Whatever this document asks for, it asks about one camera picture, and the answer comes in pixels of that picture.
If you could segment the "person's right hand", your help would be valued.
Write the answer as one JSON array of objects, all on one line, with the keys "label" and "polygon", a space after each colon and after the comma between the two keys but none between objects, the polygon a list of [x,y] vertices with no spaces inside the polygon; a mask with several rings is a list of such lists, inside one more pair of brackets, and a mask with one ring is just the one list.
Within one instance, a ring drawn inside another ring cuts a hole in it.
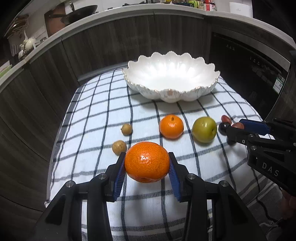
[{"label": "person's right hand", "polygon": [[285,190],[282,190],[281,212],[285,219],[292,218],[296,210],[296,197],[291,196]]}]

